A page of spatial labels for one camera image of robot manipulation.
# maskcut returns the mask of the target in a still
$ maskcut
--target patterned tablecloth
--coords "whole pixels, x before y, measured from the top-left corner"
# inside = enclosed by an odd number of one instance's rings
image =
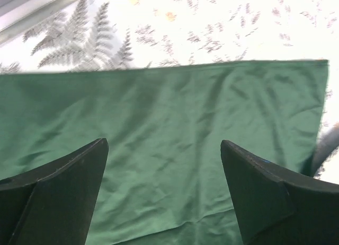
[[[319,139],[339,124],[338,0],[80,0],[0,49],[0,73],[329,59]],[[339,154],[317,178],[339,183]]]

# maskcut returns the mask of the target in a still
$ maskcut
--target green cloth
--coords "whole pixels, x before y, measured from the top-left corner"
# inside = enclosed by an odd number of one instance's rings
[[[0,178],[106,137],[87,245],[242,244],[221,141],[299,172],[326,81],[325,60],[1,76]]]

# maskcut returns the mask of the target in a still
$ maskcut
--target floral tablecloth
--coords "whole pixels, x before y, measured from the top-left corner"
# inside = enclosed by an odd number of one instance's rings
[[[0,49],[0,73],[329,59],[319,139],[339,124],[338,0],[79,0]],[[317,178],[339,183],[339,154]]]

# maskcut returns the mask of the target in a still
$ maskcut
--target silver edge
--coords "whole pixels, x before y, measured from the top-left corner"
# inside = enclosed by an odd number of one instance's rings
[[[0,31],[0,47],[77,0],[53,0]]]

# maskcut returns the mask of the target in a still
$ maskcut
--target green fabric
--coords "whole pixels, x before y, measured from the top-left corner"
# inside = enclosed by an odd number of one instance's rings
[[[326,81],[325,60],[1,76],[0,178],[106,137],[87,245],[242,244],[221,140],[299,172]]]

